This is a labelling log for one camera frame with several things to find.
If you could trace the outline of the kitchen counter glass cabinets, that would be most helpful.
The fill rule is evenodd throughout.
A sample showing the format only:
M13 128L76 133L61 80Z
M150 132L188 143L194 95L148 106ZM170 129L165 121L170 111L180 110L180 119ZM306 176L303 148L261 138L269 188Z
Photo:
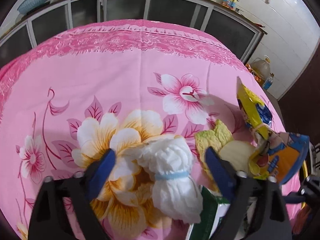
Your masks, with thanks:
M95 22L144 19L208 33L247 63L267 33L211 0L59 0L25 17L1 36L1 66L67 29Z

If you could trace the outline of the yellow foam net piece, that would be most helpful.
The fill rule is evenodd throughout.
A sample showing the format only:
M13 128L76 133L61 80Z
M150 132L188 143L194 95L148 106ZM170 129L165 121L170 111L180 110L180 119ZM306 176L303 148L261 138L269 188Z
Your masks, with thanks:
M248 160L255 147L247 141L235 140L221 120L216 121L214 129L196 133L195 142L202 168L210 179L213 179L213 176L204 157L209 147L212 147L222 160L228 161L235 170L249 172Z

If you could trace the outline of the large cooking oil jug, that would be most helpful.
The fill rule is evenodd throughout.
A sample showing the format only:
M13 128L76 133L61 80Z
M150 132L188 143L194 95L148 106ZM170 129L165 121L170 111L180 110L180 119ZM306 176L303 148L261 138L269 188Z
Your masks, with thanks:
M271 70L270 70L270 58L265 55L262 59L256 58L251 63L251 69L255 72L255 76L257 77L257 82L260 86L263 86L265 81L269 78Z

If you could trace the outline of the green white milk carton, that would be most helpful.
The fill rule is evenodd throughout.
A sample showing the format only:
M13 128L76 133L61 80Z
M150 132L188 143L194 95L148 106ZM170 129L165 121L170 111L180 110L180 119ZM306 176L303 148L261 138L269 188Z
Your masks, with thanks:
M203 210L200 214L201 222L189 225L185 239L210 239L230 207L229 201L219 193L202 185L199 186L199 189L203 200ZM248 231L256 200L255 197L249 198L244 219L235 239L244 238Z

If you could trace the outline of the yellow blue snack bag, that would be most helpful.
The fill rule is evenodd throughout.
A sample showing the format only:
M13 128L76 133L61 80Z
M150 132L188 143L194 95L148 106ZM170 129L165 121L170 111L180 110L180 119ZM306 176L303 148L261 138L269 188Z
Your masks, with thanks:
M240 77L237 77L236 89L236 98L246 126L256 141L258 138L268 140L273 117L271 111L259 96L242 83Z

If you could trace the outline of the pink floral tablecloth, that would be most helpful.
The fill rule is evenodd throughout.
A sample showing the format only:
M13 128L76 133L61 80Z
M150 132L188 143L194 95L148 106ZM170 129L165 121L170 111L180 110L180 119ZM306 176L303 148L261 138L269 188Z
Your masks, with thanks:
M117 20L64 31L1 69L1 211L20 239L45 177L71 177L111 147L120 157L92 207L112 239L184 239L152 203L151 177L128 148L222 121L252 141L236 82L275 109L216 38L175 24Z

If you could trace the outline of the white tissue bundle blue band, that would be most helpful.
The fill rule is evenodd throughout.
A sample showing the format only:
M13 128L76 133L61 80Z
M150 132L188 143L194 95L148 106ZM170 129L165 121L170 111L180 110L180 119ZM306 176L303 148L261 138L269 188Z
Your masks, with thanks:
M183 137L149 142L137 151L137 162L154 176L154 207L186 224L201 221L203 198L191 176L194 156Z

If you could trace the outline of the yellow detergent bottles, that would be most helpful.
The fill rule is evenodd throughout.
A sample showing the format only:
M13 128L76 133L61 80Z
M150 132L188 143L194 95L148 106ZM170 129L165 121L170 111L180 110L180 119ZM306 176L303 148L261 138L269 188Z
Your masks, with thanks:
M236 9L236 3L238 2L239 0L222 0L221 4L224 6L224 7L227 7L231 10L234 10Z

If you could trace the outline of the yellow rimmed trash bin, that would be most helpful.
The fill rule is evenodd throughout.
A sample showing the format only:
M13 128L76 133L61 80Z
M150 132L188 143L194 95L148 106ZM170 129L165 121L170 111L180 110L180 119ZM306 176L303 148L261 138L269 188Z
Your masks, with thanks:
M306 179L308 177L308 167L306 164L306 161L303 161L303 165L302 165L302 171L303 171L303 178ZM302 206L301 208L304 208L306 206L305 202L302 202Z

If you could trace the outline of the small clear plastic bottle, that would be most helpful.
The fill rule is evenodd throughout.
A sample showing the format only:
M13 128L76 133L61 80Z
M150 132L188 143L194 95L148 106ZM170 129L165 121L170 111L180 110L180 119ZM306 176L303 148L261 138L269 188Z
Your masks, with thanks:
M263 89L268 90L272 86L273 80L274 80L274 74L271 73L269 77L266 79L266 81L264 82Z

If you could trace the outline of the blue orange snack wrapper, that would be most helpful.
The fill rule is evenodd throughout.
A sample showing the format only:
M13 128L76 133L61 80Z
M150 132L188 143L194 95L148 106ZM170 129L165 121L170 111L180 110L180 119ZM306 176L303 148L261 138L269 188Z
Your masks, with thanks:
M301 168L309 143L307 135L269 131L268 139L261 139L249 157L249 171L255 179L274 177L278 184L286 184Z

